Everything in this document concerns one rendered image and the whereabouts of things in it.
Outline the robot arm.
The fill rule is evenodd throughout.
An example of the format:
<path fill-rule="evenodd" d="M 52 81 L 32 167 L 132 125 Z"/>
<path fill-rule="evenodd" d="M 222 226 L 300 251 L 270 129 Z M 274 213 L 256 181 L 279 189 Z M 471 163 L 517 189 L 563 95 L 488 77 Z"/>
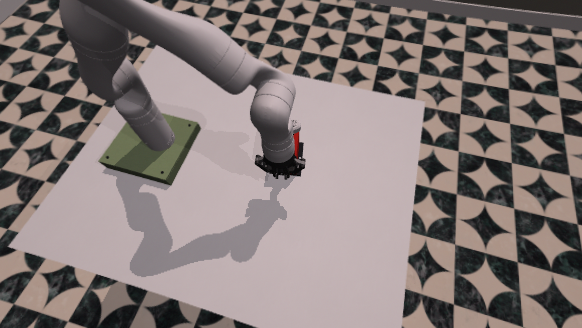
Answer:
<path fill-rule="evenodd" d="M 168 149 L 175 134 L 139 73 L 125 59 L 128 29 L 232 95 L 242 93 L 252 81 L 256 93 L 250 119 L 262 134 L 264 156 L 274 163 L 293 156 L 293 134 L 301 130 L 301 122 L 290 118 L 294 83 L 284 72 L 249 55 L 215 25 L 144 0 L 60 0 L 59 12 L 85 85 L 97 97 L 114 101 L 116 110 L 151 150 Z"/>

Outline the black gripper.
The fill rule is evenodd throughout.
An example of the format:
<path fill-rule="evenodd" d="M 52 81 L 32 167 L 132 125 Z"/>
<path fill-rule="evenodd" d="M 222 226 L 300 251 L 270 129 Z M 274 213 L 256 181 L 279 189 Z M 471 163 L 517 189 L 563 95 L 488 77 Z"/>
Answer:
<path fill-rule="evenodd" d="M 295 175 L 305 168 L 305 161 L 306 161 L 306 159 L 304 159 L 304 158 L 302 158 L 300 160 L 297 159 L 297 157 L 295 156 L 295 151 L 294 151 L 293 156 L 288 161 L 283 162 L 283 163 L 274 163 L 274 162 L 269 161 L 264 155 L 263 155 L 263 157 L 261 157 L 260 155 L 256 155 L 255 165 L 267 173 L 272 172 L 273 177 L 275 177 L 276 179 L 278 179 L 278 176 L 279 176 L 278 175 L 278 168 L 282 168 L 283 172 L 284 172 L 284 178 L 285 178 L 285 180 L 287 180 L 287 178 L 290 178 L 290 173 L 292 175 Z M 287 166 L 287 165 L 289 165 L 289 166 Z"/>

